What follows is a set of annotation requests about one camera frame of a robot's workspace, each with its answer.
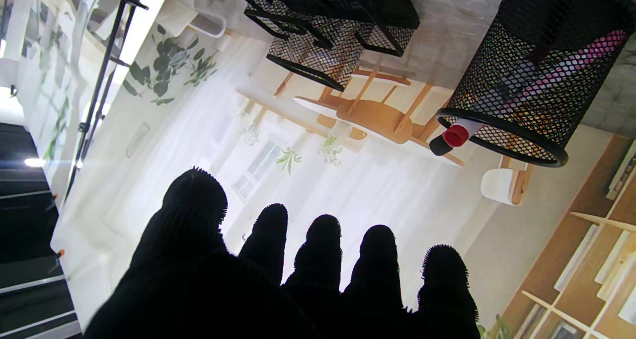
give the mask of ceiling light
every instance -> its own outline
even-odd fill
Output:
[[[39,158],[28,158],[24,160],[24,164],[32,168],[41,168],[44,166],[45,163],[46,162],[44,159]]]

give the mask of white wall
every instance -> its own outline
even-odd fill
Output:
[[[475,238],[464,261],[480,323],[486,328],[506,309],[610,137],[606,131],[579,126],[566,147],[569,162],[560,169],[536,168],[522,205],[499,205]]]

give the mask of hanging plant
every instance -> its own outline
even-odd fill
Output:
[[[338,154],[342,153],[342,147],[338,145],[338,138],[333,135],[329,135],[318,148],[318,154],[322,154],[324,162],[329,163],[335,167],[340,166],[340,160],[338,160]]]
[[[302,159],[303,157],[300,156],[300,154],[296,153],[294,149],[288,147],[282,151],[282,155],[280,158],[277,158],[276,163],[282,164],[281,170],[287,168],[287,172],[291,176],[291,165],[293,163],[301,162]]]
[[[177,45],[177,37],[166,37],[166,30],[160,24],[157,24],[157,32],[161,37],[159,43],[155,35],[150,35],[157,49],[157,58],[153,61],[152,69],[150,66],[141,68],[136,61],[130,65],[130,75],[146,89],[140,92],[126,80],[123,81],[123,87],[131,95],[138,97],[152,90],[157,98],[151,103],[162,105],[174,100],[174,97],[165,97],[165,95],[170,87],[170,81],[179,74],[179,70],[183,67],[191,70],[191,79],[184,85],[192,84],[196,87],[216,72],[213,69],[216,62],[212,61],[213,56],[209,56],[204,61],[201,60],[205,54],[204,48],[192,54],[198,44],[198,38],[195,38],[187,48],[182,48]]]
[[[252,147],[254,144],[258,144],[260,141],[259,135],[261,131],[258,128],[256,123],[252,123],[247,126],[247,128],[241,131],[241,135],[243,135],[243,144],[246,146]]]

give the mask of bookshelf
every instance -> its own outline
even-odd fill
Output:
[[[604,196],[631,143],[611,139],[509,303],[502,316],[512,338],[552,339],[561,323],[576,329],[572,339],[636,338],[636,325],[619,317],[636,285],[636,171],[614,201]]]

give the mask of green plant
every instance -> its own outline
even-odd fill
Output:
[[[329,135],[318,148],[318,154],[324,156],[324,162],[335,167],[340,166],[341,162],[338,160],[338,154],[340,153],[342,153],[342,147],[338,145],[338,138],[333,135]]]
[[[280,156],[280,158],[277,158],[276,163],[282,164],[281,169],[284,170],[285,168],[287,168],[288,174],[291,175],[291,165],[293,163],[299,163],[300,161],[302,161],[302,159],[303,157],[300,156],[300,154],[296,153],[294,149],[288,147],[282,151],[282,155]]]
[[[150,35],[157,49],[157,58],[153,61],[152,69],[150,66],[141,67],[135,61],[130,65],[130,75],[141,86],[152,90],[157,98],[151,103],[157,105],[168,104],[174,100],[174,97],[164,97],[170,87],[170,81],[174,76],[179,74],[179,70],[183,67],[190,69],[192,79],[187,80],[184,85],[192,84],[198,86],[200,82],[206,81],[209,76],[213,75],[216,70],[213,68],[216,62],[212,63],[213,56],[209,56],[204,61],[201,60],[205,54],[205,49],[199,49],[193,56],[191,52],[198,44],[198,38],[192,41],[187,47],[183,48],[177,44],[177,37],[166,37],[166,30],[157,24],[157,32],[161,36],[159,43],[155,35]],[[128,81],[123,81],[123,86],[133,96],[143,96],[147,90],[139,92]]]
[[[64,103],[62,104],[62,108],[57,113],[57,120],[55,120],[55,127],[53,128],[53,137],[48,144],[48,148],[46,148],[46,152],[42,157],[44,160],[53,160],[55,157],[55,148],[57,147],[57,140],[62,135],[64,130],[66,130],[66,112],[69,109],[69,99],[66,97],[64,99]]]
[[[483,326],[477,326],[479,329],[479,336],[481,339],[511,339],[510,329],[506,322],[501,318],[499,314],[495,316],[497,320],[497,326],[493,328],[490,332],[486,330]]]
[[[190,74],[192,79],[186,81],[183,85],[192,84],[194,87],[198,86],[202,81],[207,81],[207,79],[216,73],[217,70],[213,69],[216,65],[216,62],[212,62],[213,56],[208,56],[205,60],[202,60],[202,56],[204,53],[204,49],[200,49],[195,56],[192,58],[192,73]]]
[[[258,128],[256,123],[252,123],[248,125],[245,129],[241,131],[241,135],[243,135],[243,144],[246,146],[254,146],[254,144],[258,144],[260,141],[259,135],[261,131]]]

